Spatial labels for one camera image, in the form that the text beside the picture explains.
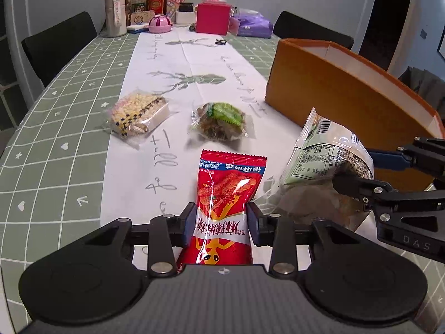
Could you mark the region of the white grey printed snack bag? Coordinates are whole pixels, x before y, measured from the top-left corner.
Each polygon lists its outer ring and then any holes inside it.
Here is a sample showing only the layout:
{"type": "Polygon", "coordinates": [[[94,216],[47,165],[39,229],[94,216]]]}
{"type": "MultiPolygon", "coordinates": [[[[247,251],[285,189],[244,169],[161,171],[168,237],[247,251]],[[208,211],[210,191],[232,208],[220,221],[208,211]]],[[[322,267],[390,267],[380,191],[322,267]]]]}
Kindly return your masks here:
{"type": "Polygon", "coordinates": [[[354,231],[369,213],[359,200],[336,191],[337,173],[372,180],[373,159],[355,133],[313,109],[284,171],[268,180],[271,187],[255,203],[264,214],[288,216],[297,224],[321,218],[354,231]]]}

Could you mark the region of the red spicy strips packet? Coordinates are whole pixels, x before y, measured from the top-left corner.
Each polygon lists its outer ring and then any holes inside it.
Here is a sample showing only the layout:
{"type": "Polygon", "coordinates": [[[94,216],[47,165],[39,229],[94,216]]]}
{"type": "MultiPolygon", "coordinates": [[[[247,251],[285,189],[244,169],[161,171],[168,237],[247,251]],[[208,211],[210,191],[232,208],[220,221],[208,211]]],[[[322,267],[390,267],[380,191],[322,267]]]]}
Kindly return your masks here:
{"type": "Polygon", "coordinates": [[[235,266],[253,263],[247,204],[266,170],[267,158],[204,150],[197,185],[192,238],[177,260],[187,265],[235,266]]]}

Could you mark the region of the rice puff cake pack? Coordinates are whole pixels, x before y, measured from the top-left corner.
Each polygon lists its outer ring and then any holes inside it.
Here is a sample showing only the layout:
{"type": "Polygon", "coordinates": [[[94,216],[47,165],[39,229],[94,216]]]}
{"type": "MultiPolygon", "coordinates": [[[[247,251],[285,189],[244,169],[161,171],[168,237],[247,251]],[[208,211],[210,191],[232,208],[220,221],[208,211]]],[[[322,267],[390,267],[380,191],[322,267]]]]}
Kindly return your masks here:
{"type": "Polygon", "coordinates": [[[122,142],[139,149],[157,127],[175,114],[177,111],[162,94],[135,90],[105,111],[105,127],[122,142]]]}

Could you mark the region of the green label nut pack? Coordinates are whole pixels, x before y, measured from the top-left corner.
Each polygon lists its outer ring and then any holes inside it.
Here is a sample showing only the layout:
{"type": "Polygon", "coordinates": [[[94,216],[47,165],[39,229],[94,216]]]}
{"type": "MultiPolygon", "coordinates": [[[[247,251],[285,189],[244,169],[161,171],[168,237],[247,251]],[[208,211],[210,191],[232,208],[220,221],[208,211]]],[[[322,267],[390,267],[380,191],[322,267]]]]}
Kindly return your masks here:
{"type": "Polygon", "coordinates": [[[221,142],[255,137],[252,117],[234,105],[222,102],[198,106],[192,112],[189,132],[221,142]]]}

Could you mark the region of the white deer table runner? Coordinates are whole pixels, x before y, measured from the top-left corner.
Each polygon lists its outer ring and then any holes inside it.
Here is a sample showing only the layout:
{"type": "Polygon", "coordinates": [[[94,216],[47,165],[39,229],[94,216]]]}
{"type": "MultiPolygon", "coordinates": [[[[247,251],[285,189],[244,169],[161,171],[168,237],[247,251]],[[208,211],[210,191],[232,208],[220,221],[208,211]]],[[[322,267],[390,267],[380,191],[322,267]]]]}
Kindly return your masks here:
{"type": "Polygon", "coordinates": [[[204,150],[267,158],[253,202],[271,187],[268,180],[280,177],[300,130],[263,102],[264,77],[231,45],[215,41],[212,35],[180,28],[138,36],[118,100],[135,90],[162,94],[177,114],[157,127],[139,149],[112,134],[103,184],[103,221],[127,216],[144,223],[163,214],[178,214],[189,202],[196,204],[204,150]],[[190,134],[192,112],[211,102],[232,104],[251,116],[255,137],[221,142],[190,134]]]}

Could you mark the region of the orange cardboard box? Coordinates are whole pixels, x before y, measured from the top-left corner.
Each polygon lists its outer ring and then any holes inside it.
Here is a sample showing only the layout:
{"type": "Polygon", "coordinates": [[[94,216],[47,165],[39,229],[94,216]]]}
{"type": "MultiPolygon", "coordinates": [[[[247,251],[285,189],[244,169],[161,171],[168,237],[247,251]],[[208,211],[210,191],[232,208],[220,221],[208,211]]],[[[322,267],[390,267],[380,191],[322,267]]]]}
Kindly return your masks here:
{"type": "Polygon", "coordinates": [[[397,78],[333,42],[278,42],[265,101],[303,126],[315,109],[367,149],[394,151],[415,137],[444,138],[437,111],[397,78]]]}

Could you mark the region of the green grid tablecloth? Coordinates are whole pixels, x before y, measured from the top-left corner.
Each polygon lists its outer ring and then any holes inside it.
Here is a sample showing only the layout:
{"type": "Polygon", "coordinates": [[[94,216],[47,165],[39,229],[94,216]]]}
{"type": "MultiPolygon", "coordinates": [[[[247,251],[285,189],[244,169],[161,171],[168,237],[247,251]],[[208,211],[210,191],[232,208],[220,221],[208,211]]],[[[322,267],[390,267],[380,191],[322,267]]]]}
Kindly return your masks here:
{"type": "MultiPolygon", "coordinates": [[[[83,48],[45,88],[1,156],[3,333],[30,321],[18,288],[24,270],[114,220],[101,214],[112,137],[105,111],[119,98],[141,34],[99,36],[83,48]]],[[[279,39],[229,35],[226,41],[267,85],[279,39]]],[[[272,108],[265,98],[266,89],[263,102],[272,108]]]]}

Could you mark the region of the black chair right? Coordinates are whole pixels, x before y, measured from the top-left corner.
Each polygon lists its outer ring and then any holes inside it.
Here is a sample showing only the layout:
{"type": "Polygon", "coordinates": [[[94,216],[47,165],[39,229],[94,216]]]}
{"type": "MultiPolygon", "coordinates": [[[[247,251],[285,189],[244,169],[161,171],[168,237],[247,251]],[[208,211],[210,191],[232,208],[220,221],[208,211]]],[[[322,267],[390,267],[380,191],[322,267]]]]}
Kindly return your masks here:
{"type": "Polygon", "coordinates": [[[279,38],[331,41],[349,50],[354,45],[354,39],[351,36],[337,33],[289,11],[280,13],[274,25],[273,33],[279,38]]]}

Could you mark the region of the black chair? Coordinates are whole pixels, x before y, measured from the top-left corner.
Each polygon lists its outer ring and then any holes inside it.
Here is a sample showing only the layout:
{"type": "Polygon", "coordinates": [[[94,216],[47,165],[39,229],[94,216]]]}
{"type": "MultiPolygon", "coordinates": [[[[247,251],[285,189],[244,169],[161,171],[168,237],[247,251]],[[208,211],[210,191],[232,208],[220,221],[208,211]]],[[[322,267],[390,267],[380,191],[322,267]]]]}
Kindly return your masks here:
{"type": "Polygon", "coordinates": [[[331,41],[349,50],[354,45],[354,39],[351,36],[337,33],[289,11],[280,13],[274,25],[273,33],[279,38],[331,41]]]}
{"type": "Polygon", "coordinates": [[[22,40],[34,73],[47,87],[67,63],[97,37],[88,12],[83,11],[22,40]]]}

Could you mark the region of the purple tissue pack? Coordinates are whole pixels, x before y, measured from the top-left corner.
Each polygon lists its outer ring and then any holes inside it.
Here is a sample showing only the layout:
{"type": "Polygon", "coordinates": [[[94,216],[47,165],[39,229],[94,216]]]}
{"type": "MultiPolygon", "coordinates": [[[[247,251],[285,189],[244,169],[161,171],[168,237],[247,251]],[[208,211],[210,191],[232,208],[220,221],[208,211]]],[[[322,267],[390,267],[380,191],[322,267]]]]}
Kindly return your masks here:
{"type": "Polygon", "coordinates": [[[273,23],[255,10],[237,9],[229,20],[229,32],[240,37],[271,38],[273,28],[273,23]]]}

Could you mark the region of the pink round mini fan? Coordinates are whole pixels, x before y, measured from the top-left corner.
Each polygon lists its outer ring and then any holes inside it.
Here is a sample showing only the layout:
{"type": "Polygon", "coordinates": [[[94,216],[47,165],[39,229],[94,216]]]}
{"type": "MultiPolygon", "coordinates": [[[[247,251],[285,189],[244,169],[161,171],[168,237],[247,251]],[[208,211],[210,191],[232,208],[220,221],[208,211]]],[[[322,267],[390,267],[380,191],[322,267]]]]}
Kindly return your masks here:
{"type": "Polygon", "coordinates": [[[149,21],[149,31],[154,34],[168,33],[172,29],[172,22],[170,18],[163,14],[155,15],[149,21]]]}

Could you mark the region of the magenta gift box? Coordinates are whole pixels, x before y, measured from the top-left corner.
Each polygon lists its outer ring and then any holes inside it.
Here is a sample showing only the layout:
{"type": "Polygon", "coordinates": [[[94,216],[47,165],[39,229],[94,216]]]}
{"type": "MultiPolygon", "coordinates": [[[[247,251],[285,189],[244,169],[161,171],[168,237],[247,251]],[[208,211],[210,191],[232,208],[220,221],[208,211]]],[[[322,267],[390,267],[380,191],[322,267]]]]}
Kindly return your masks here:
{"type": "Polygon", "coordinates": [[[214,35],[226,35],[229,29],[231,5],[201,2],[197,5],[195,31],[214,35]]]}

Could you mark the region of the white small box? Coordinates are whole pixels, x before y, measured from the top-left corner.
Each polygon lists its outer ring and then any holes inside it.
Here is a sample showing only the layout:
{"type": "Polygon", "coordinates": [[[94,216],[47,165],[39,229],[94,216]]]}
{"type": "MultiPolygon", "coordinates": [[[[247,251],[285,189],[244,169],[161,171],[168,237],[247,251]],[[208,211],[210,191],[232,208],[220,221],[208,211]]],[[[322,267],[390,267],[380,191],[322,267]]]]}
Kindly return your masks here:
{"type": "Polygon", "coordinates": [[[194,11],[176,11],[176,25],[191,25],[196,23],[196,13],[194,11]]]}

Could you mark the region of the black chair left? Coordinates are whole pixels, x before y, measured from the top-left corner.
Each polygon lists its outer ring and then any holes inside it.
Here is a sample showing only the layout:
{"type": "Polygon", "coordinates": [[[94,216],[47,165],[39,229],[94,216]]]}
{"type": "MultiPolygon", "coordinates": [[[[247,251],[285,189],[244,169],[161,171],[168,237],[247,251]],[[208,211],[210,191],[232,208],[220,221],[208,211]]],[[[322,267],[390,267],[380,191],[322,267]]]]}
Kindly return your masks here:
{"type": "Polygon", "coordinates": [[[47,87],[67,63],[97,37],[88,12],[83,11],[22,40],[34,73],[47,87]]]}

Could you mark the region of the small beige radio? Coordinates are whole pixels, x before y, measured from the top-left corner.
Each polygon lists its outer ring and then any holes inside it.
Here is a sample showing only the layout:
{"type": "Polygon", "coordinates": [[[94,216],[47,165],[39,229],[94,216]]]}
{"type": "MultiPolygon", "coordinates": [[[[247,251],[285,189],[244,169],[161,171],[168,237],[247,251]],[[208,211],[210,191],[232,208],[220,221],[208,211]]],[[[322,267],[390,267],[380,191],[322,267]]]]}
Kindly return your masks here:
{"type": "Polygon", "coordinates": [[[155,16],[153,10],[149,11],[137,11],[130,15],[131,25],[143,25],[150,22],[150,20],[155,16]]]}

